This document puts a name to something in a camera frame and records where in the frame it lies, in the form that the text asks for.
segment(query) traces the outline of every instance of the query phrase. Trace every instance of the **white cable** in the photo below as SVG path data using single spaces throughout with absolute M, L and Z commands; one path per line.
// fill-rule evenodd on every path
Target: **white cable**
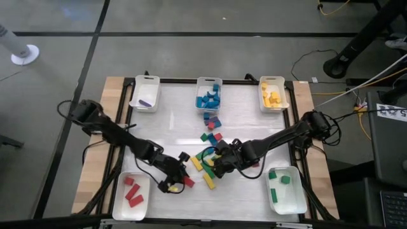
M 398 80 L 400 80 L 403 76 L 407 76 L 407 74 L 404 74 L 404 75 L 398 77 L 398 78 L 393 82 L 393 89 L 394 89 L 394 85 L 396 84 L 396 82 L 397 82 Z
M 375 77 L 371 78 L 370 80 L 368 80 L 368 81 L 362 83 L 361 85 L 359 85 L 359 86 L 357 86 L 357 87 L 354 87 L 354 88 L 350 89 L 350 90 L 347 91 L 347 92 L 343 92 L 342 94 L 337 95 L 337 96 L 333 97 L 332 99 L 329 99 L 328 101 L 323 102 L 322 104 L 316 105 L 315 107 L 319 107 L 319 106 L 322 106 L 322 105 L 324 105 L 324 104 L 327 104 L 328 102 L 331 102 L 331 101 L 333 101 L 333 100 L 335 100 L 335 99 L 337 99 L 337 98 L 339 98 L 339 97 L 341 97 L 341 96 L 344 96 L 344 95 L 348 94 L 349 92 L 353 92 L 354 90 L 356 90 L 356 89 L 358 89 L 358 88 L 360 88 L 360 87 L 362 87 L 362 86 L 364 86 L 364 85 L 367 85 L 368 83 L 370 83 L 370 82 L 372 82 L 373 80 L 375 80 L 377 77 L 379 77 L 379 76 L 381 76 L 382 74 L 384 74 L 385 72 L 387 72 L 390 68 L 392 68 L 393 66 L 395 66 L 396 64 L 398 64 L 400 61 L 402 61 L 402 60 L 403 60 L 404 58 L 406 58 L 406 57 L 407 57 L 407 54 L 404 55 L 404 56 L 402 56 L 400 59 L 398 59 L 396 62 L 394 62 L 394 63 L 393 63 L 392 65 L 390 65 L 388 68 L 384 69 L 381 73 L 377 74 Z

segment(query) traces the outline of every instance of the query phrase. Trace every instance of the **purple block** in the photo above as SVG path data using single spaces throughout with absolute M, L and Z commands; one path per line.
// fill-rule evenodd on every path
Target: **purple block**
M 148 107 L 148 108 L 150 108 L 150 107 L 152 106 L 152 105 L 149 104 L 148 102 L 142 101 L 141 99 L 139 99 L 139 102 L 140 102 L 141 105 L 146 106 L 146 107 Z
M 208 125 L 210 122 L 217 122 L 219 121 L 219 119 L 217 118 L 217 116 L 213 117 L 213 118 L 209 118 L 208 120 L 204 120 L 203 122 L 205 123 L 205 125 Z

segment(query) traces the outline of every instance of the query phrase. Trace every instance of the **bin of yellow blocks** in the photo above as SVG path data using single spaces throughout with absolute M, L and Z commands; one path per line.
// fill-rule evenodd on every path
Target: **bin of yellow blocks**
M 204 170 L 205 174 L 203 175 L 203 179 L 206 181 L 206 183 L 208 184 L 209 188 L 211 190 L 213 190 L 216 186 L 215 183 L 212 179 L 215 178 L 215 174 L 211 171 L 209 166 L 214 166 L 214 160 L 219 158 L 219 155 L 215 155 L 210 159 L 206 160 L 206 164 L 209 165 L 207 166 L 206 164 L 204 164 L 203 162 L 200 162 L 201 158 L 202 158 L 202 154 L 203 157 L 205 158 L 205 156 L 211 154 L 210 151 L 202 151 L 199 154 L 197 154 L 196 156 L 194 156 L 193 158 L 191 158 L 191 161 L 193 163 L 193 165 L 195 166 L 195 168 L 197 168 L 198 171 Z
M 266 108 L 279 108 L 281 103 L 281 98 L 279 93 L 271 92 L 270 94 L 266 92 L 267 83 L 261 83 L 261 90 L 263 93 L 263 100 Z

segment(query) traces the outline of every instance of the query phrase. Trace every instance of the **bin of blue blocks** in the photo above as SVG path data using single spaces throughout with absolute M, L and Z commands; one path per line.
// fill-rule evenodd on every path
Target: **bin of blue blocks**
M 197 97 L 197 108 L 219 109 L 221 98 L 218 92 L 219 85 L 214 84 L 213 92 L 207 92 L 206 95 Z

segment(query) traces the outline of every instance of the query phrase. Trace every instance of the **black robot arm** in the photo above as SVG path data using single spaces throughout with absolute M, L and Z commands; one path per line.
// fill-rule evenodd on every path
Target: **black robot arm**
M 82 100 L 68 118 L 81 126 L 88 135 L 100 131 L 106 142 L 114 146 L 128 146 L 135 160 L 140 159 L 165 173 L 167 178 L 158 184 L 162 192 L 169 192 L 169 187 L 175 183 L 183 184 L 184 176 L 188 176 L 186 166 L 183 164 L 190 159 L 188 154 L 182 152 L 178 160 L 164 155 L 160 145 L 150 140 L 136 138 L 115 124 L 103 113 L 102 106 L 95 101 Z
M 251 167 L 268 151 L 284 143 L 293 141 L 296 147 L 307 149 L 312 145 L 312 138 L 323 140 L 330 136 L 330 130 L 331 126 L 321 112 L 310 111 L 294 126 L 265 139 L 243 143 L 235 139 L 231 144 L 220 141 L 216 146 L 216 154 L 221 157 L 214 160 L 211 169 L 218 178 L 222 178 L 227 172 Z

